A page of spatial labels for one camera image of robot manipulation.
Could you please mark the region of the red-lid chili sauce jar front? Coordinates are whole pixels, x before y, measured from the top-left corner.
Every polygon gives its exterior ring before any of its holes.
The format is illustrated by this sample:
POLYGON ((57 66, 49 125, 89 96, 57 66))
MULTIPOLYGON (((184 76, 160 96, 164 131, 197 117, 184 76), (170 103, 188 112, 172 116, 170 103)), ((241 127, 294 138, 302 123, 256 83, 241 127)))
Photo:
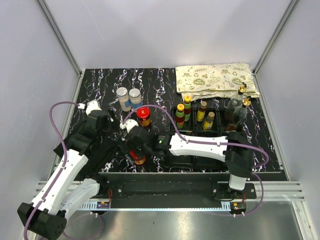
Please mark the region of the red-lid chili sauce jar front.
POLYGON ((146 156, 138 156, 132 149, 129 151, 129 155, 136 166, 143 166, 146 163, 146 156))

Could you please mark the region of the red-lid chili sauce jar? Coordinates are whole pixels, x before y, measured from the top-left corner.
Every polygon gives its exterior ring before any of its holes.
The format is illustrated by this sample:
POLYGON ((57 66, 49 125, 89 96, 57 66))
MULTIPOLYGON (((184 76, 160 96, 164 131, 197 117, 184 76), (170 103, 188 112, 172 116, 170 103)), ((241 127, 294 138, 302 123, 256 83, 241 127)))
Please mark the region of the red-lid chili sauce jar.
POLYGON ((149 130, 151 128, 151 112, 148 107, 141 107, 136 111, 136 116, 140 126, 149 130))
POLYGON ((129 155, 136 166, 143 166, 146 163, 146 156, 138 156, 132 149, 129 151, 129 155))

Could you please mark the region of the yellow-cap green-label bottle front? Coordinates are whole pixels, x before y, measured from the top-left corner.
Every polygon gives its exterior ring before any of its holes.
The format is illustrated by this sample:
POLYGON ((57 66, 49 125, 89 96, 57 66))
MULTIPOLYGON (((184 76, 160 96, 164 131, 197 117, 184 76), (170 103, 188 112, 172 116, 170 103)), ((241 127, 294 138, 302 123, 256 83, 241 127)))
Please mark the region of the yellow-cap green-label bottle front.
POLYGON ((175 125, 178 129, 182 129, 185 123, 185 106, 180 103, 177 105, 175 112, 175 125))

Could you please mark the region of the yellow-cap green-label bottle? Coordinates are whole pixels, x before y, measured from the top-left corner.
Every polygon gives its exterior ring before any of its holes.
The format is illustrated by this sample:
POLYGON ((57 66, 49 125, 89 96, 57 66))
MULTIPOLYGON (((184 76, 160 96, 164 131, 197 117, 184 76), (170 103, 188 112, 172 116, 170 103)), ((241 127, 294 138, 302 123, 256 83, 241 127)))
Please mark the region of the yellow-cap green-label bottle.
POLYGON ((190 95, 185 95, 183 98, 183 105, 184 105, 184 121, 188 122, 191 118, 192 112, 192 97, 190 95))
POLYGON ((175 112, 175 125, 178 129, 182 129, 185 123, 185 106, 180 103, 177 105, 175 112))

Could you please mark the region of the yellow-label beige-cap bottle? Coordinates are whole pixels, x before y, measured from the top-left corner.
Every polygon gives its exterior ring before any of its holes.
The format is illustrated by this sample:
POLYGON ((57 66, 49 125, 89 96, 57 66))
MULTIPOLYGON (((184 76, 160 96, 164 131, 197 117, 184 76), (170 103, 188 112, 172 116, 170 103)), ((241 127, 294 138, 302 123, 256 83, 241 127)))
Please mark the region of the yellow-label beige-cap bottle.
POLYGON ((208 131, 208 130, 212 129, 213 123, 214 123, 214 118, 215 118, 215 113, 213 111, 210 111, 208 113, 207 118, 205 119, 205 122, 202 127, 202 129, 204 131, 208 131))
POLYGON ((200 107, 198 108, 197 111, 197 116, 196 116, 196 120, 197 122, 202 122, 206 113, 206 107, 207 107, 207 102, 206 101, 202 101, 200 103, 200 107))

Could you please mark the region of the glass oil bottle gold spout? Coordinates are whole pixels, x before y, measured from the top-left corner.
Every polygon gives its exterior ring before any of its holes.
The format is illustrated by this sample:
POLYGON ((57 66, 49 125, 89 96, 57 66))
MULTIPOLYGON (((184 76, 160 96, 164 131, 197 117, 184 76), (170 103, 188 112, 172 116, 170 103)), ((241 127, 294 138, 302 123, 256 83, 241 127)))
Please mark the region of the glass oil bottle gold spout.
POLYGON ((246 97, 245 93, 247 91, 247 84, 242 82, 241 86, 238 88, 238 92, 230 97, 229 103, 224 112, 224 118, 227 121, 233 119, 234 111, 236 107, 242 104, 243 99, 246 97))

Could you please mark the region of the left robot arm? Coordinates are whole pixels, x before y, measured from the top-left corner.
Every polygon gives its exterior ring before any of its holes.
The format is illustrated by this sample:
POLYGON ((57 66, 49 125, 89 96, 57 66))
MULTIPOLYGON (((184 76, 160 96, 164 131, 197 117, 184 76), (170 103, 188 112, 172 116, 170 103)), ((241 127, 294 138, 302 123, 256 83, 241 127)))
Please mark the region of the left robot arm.
POLYGON ((87 111, 87 119, 62 140, 57 168, 30 203, 21 203, 17 214, 24 226, 23 237, 33 232, 47 240, 64 233, 69 218, 92 197, 109 194, 102 166, 115 154, 117 144, 108 139, 119 121, 112 110, 87 111))

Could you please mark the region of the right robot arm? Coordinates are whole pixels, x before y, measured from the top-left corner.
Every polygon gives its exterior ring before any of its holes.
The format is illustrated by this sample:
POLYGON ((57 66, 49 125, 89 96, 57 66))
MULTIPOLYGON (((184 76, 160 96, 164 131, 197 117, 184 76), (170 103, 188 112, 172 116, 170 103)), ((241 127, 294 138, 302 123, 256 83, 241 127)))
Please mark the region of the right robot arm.
POLYGON ((183 135, 179 132, 154 134, 136 125, 126 130, 126 144, 133 158, 149 154, 160 158, 194 156, 217 160, 225 163, 230 174, 228 195, 236 199, 244 194, 246 181, 252 175, 253 150, 244 144, 240 134, 232 132, 220 137, 183 135))

